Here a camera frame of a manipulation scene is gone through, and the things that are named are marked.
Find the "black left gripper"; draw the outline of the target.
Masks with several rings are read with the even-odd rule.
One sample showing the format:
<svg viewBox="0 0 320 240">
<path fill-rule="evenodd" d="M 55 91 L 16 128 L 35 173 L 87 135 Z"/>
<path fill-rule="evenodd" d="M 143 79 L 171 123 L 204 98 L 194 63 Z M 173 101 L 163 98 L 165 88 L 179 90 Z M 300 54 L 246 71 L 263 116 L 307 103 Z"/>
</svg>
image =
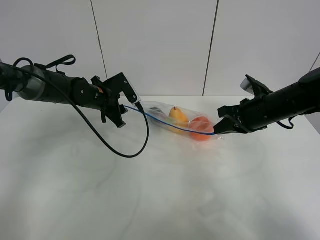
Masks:
<svg viewBox="0 0 320 240">
<path fill-rule="evenodd" d="M 101 108 L 104 115 L 103 122 L 105 123 L 106 118 L 108 118 L 117 128 L 124 127 L 126 123 L 123 121 L 122 115 L 127 113 L 127 109 L 123 104 L 119 104 L 119 94 L 116 93 L 112 80 L 108 79 L 102 82 L 98 76 L 94 76 L 91 82 L 103 95 Z"/>
</svg>

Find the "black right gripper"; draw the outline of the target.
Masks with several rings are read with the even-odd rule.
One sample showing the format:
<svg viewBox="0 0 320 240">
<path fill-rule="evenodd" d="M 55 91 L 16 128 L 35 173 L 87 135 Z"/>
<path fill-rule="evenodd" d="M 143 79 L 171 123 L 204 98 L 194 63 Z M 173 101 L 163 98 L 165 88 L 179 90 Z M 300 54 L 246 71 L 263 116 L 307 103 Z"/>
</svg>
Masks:
<svg viewBox="0 0 320 240">
<path fill-rule="evenodd" d="M 216 135 L 247 134 L 268 128 L 264 98 L 246 98 L 239 105 L 222 106 L 217 111 L 218 116 L 223 119 L 213 127 Z M 228 118 L 237 118 L 238 123 Z"/>
</svg>

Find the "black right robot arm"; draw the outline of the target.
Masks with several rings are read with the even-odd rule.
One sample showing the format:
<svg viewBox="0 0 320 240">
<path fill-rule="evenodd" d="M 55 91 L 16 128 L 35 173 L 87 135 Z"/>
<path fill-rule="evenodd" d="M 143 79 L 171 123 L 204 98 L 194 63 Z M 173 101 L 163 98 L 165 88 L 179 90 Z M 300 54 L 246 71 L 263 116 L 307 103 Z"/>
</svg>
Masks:
<svg viewBox="0 0 320 240">
<path fill-rule="evenodd" d="M 271 124 L 291 130 L 292 119 L 320 111 L 320 69 L 304 75 L 298 82 L 278 91 L 271 91 L 260 81 L 246 75 L 240 87 L 254 95 L 239 105 L 222 106 L 222 119 L 213 129 L 217 135 L 248 134 L 264 130 Z"/>
</svg>

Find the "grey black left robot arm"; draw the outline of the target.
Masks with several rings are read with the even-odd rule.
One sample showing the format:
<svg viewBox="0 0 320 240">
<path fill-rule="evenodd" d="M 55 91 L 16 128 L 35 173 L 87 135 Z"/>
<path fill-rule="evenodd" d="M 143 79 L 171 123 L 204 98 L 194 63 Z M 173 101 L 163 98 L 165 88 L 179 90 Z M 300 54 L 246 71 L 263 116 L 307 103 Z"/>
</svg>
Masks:
<svg viewBox="0 0 320 240">
<path fill-rule="evenodd" d="M 13 65 L 0 64 L 0 88 L 5 91 L 7 101 L 13 93 L 28 101 L 54 104 L 75 104 L 83 108 L 101 112 L 103 123 L 111 120 L 118 128 L 125 125 L 122 115 L 126 113 L 119 104 L 120 94 L 124 93 L 131 103 L 137 95 L 123 73 L 102 82 L 94 76 L 90 82 L 83 77 L 69 77 L 64 72 L 51 68 L 59 65 L 73 65 L 76 58 L 67 55 L 47 65 L 33 63 L 23 57 Z"/>
</svg>

